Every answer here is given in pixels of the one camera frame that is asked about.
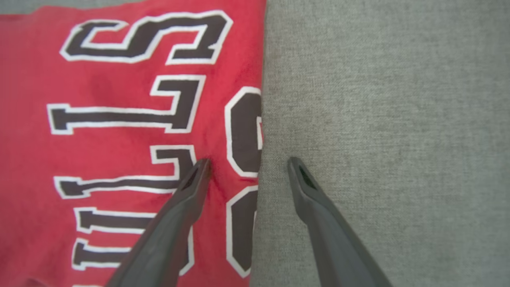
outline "gray upholstery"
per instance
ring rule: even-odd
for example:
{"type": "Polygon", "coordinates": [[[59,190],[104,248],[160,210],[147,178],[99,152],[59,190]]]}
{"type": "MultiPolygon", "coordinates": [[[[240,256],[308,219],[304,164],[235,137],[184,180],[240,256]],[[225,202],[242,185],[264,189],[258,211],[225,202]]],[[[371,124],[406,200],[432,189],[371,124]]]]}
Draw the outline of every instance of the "gray upholstery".
{"type": "Polygon", "coordinates": [[[510,286],[510,2],[270,0],[265,30],[251,285],[319,285],[294,155],[395,286],[510,286]]]}

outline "black number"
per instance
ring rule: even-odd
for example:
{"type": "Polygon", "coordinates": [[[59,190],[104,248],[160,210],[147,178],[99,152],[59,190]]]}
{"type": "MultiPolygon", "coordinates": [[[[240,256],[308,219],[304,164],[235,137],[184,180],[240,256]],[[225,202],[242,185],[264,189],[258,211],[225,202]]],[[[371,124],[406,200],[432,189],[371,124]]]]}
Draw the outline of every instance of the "black number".
{"type": "Polygon", "coordinates": [[[249,186],[226,205],[227,260],[245,278],[251,271],[253,225],[257,214],[258,186],[249,186]]]}
{"type": "Polygon", "coordinates": [[[257,177],[262,150],[260,90],[243,87],[225,106],[227,159],[242,177],[257,177]]]}

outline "white outline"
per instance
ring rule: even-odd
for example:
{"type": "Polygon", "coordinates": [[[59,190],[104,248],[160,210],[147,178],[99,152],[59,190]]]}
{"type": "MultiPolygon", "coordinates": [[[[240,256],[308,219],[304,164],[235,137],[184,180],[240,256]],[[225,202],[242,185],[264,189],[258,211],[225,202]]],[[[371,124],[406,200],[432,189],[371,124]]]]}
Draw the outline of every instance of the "white outline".
{"type": "MultiPolygon", "coordinates": [[[[226,158],[228,162],[230,163],[231,167],[236,171],[236,173],[241,177],[252,177],[256,178],[258,176],[258,172],[245,172],[243,171],[236,163],[233,157],[232,152],[232,115],[231,110],[236,105],[236,103],[247,93],[256,93],[259,96],[261,95],[260,89],[255,87],[242,87],[235,96],[230,99],[230,101],[225,105],[225,132],[226,132],[226,158]]],[[[257,117],[257,146],[260,147],[259,150],[262,148],[262,144],[260,141],[262,141],[262,137],[259,139],[258,131],[259,131],[259,117],[257,117]]]]}
{"type": "MultiPolygon", "coordinates": [[[[95,253],[107,253],[107,252],[118,252],[118,253],[128,253],[131,251],[131,247],[99,247],[88,245],[89,241],[83,238],[76,238],[72,246],[71,253],[71,267],[74,270],[85,271],[87,267],[94,268],[117,268],[120,266],[119,262],[92,262],[92,261],[84,261],[81,262],[80,265],[74,264],[74,253],[76,252],[76,246],[78,243],[82,243],[84,245],[83,250],[95,252],[95,253]]],[[[182,267],[179,270],[179,275],[182,276],[188,272],[191,267],[195,265],[195,251],[193,246],[193,226],[190,228],[190,233],[188,234],[188,264],[182,267]]]]}
{"type": "MultiPolygon", "coordinates": [[[[234,203],[238,202],[241,198],[243,198],[245,195],[247,195],[250,192],[255,192],[259,190],[258,185],[252,185],[244,188],[241,190],[238,194],[236,194],[234,197],[232,197],[227,203],[226,203],[226,260],[234,270],[237,271],[239,276],[242,278],[246,278],[250,272],[251,267],[248,268],[248,270],[244,270],[242,266],[237,262],[237,260],[234,258],[233,255],[233,241],[232,241],[232,205],[234,203]]],[[[255,217],[257,216],[257,211],[253,214],[253,227],[255,227],[255,217]]]]}
{"type": "Polygon", "coordinates": [[[74,128],[111,128],[111,127],[137,127],[137,128],[165,128],[165,133],[190,133],[195,122],[198,103],[202,96],[203,86],[206,81],[205,75],[158,75],[154,80],[154,84],[150,89],[150,96],[173,97],[172,105],[169,110],[154,110],[142,108],[116,108],[116,107],[71,107],[70,104],[47,104],[49,126],[52,134],[72,135],[74,128]],[[195,92],[195,100],[191,107],[190,116],[188,118],[188,126],[185,129],[173,129],[173,124],[166,123],[146,123],[146,122],[75,122],[67,123],[65,130],[57,130],[52,118],[52,110],[64,109],[66,113],[92,113],[92,112],[114,112],[114,113],[137,113],[137,114],[154,114],[154,115],[175,115],[177,104],[181,97],[181,91],[160,91],[158,87],[161,81],[166,80],[184,80],[198,81],[195,92]]]}
{"type": "Polygon", "coordinates": [[[262,146],[264,145],[264,141],[262,138],[262,117],[257,117],[257,148],[259,151],[262,150],[262,146]]]}
{"type": "Polygon", "coordinates": [[[221,52],[221,48],[223,45],[223,42],[225,41],[225,38],[232,27],[232,24],[234,22],[232,19],[222,10],[212,10],[202,13],[190,13],[190,12],[179,12],[179,13],[166,13],[160,16],[146,16],[141,18],[140,20],[136,21],[131,25],[130,30],[124,37],[124,40],[121,43],[94,43],[92,42],[93,38],[98,32],[101,31],[119,31],[123,28],[125,28],[128,23],[125,21],[119,21],[119,20],[111,20],[111,19],[93,19],[86,21],[84,23],[78,24],[74,26],[71,29],[71,32],[67,39],[64,42],[64,45],[60,49],[60,55],[64,57],[67,61],[98,61],[98,62],[116,62],[116,63],[137,63],[140,61],[144,61],[147,59],[150,59],[154,50],[159,45],[159,42],[163,38],[163,36],[168,35],[170,33],[174,32],[192,32],[196,31],[198,32],[195,40],[192,44],[175,44],[172,46],[172,49],[170,50],[170,53],[168,55],[168,58],[166,60],[165,65],[173,65],[173,64],[214,64],[216,63],[216,60],[218,59],[218,56],[221,52]],[[81,44],[81,47],[84,48],[92,48],[92,49],[118,49],[118,50],[126,50],[129,46],[129,43],[131,42],[131,39],[136,34],[138,28],[151,21],[163,21],[171,18],[205,18],[208,16],[221,16],[225,19],[226,23],[223,27],[223,30],[221,31],[221,34],[218,38],[218,41],[212,45],[210,45],[208,48],[214,49],[213,55],[210,59],[174,59],[173,56],[175,54],[175,51],[177,50],[195,50],[200,42],[202,41],[202,37],[207,29],[207,25],[198,25],[198,26],[173,26],[169,27],[164,30],[159,30],[154,38],[152,39],[152,42],[149,44],[145,52],[141,55],[135,56],[135,57],[108,57],[108,56],[90,56],[90,55],[69,55],[66,51],[69,44],[71,43],[73,37],[79,33],[82,30],[82,25],[86,25],[88,23],[95,23],[95,22],[110,22],[110,23],[116,23],[117,25],[113,27],[93,27],[89,35],[84,39],[84,41],[81,44]]]}
{"type": "Polygon", "coordinates": [[[173,163],[174,166],[174,175],[171,176],[154,176],[154,175],[134,175],[134,176],[121,176],[117,178],[101,178],[101,179],[91,179],[91,180],[83,180],[81,177],[72,177],[72,176],[53,176],[53,182],[55,185],[55,189],[62,199],[80,199],[90,197],[91,192],[108,192],[108,191],[116,191],[116,190],[131,190],[134,192],[144,192],[144,193],[152,193],[152,194],[172,194],[175,192],[176,188],[172,189],[160,189],[160,188],[152,188],[152,187],[142,187],[142,186],[117,186],[117,187],[97,187],[91,189],[83,190],[83,195],[77,196],[68,196],[65,194],[64,190],[61,188],[61,181],[74,181],[77,182],[78,185],[85,185],[90,183],[98,183],[98,182],[116,182],[119,180],[129,180],[129,179],[144,179],[144,180],[180,180],[179,174],[181,171],[181,166],[179,164],[179,159],[174,158],[157,158],[156,151],[158,150],[189,150],[191,162],[193,164],[196,163],[196,155],[195,155],[195,147],[193,145],[164,145],[164,146],[150,146],[150,158],[153,164],[162,164],[162,163],[173,163]]]}
{"type": "Polygon", "coordinates": [[[125,217],[125,218],[154,218],[156,213],[149,212],[124,212],[124,211],[110,211],[110,210],[97,210],[96,207],[75,207],[74,217],[76,218],[76,230],[86,234],[91,234],[93,231],[107,232],[107,233],[132,233],[142,234],[144,228],[118,228],[106,227],[101,225],[90,225],[89,228],[82,227],[81,211],[91,211],[92,214],[112,217],[125,217]]]}

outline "red fabric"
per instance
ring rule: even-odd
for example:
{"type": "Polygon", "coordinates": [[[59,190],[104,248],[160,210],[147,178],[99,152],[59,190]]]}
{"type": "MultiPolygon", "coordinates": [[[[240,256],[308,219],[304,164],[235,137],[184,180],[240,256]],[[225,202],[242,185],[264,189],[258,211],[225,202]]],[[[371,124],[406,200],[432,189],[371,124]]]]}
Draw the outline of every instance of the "red fabric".
{"type": "MultiPolygon", "coordinates": [[[[263,0],[148,0],[92,10],[43,7],[0,17],[0,286],[104,285],[114,268],[72,268],[77,238],[94,246],[130,247],[139,235],[79,232],[73,208],[155,213],[171,195],[120,190],[64,200],[54,176],[173,174],[171,163],[152,164],[154,145],[194,145],[196,158],[213,164],[206,203],[193,226],[195,264],[179,286],[248,286],[249,276],[239,276],[225,259],[225,205],[258,179],[240,177],[227,161],[224,109],[243,86],[261,87],[264,11],[263,0]],[[196,34],[189,32],[163,37],[149,59],[133,64],[67,61],[59,53],[71,29],[90,19],[131,25],[148,15],[211,10],[233,20],[215,64],[165,65],[174,44],[193,42],[196,34]],[[172,98],[149,92],[156,76],[179,74],[207,76],[190,133],[138,127],[51,133],[47,104],[165,110],[172,98]]],[[[128,30],[98,34],[94,41],[120,42],[128,30]]]]}

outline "red jersey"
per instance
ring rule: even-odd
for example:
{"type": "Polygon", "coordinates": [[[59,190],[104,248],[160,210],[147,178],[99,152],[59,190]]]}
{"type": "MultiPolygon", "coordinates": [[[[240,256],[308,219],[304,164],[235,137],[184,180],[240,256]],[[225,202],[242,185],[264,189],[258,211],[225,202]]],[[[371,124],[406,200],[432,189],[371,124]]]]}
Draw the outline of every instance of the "red jersey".
{"type": "Polygon", "coordinates": [[[0,286],[102,286],[200,158],[179,286],[248,286],[265,1],[0,16],[0,286]]]}

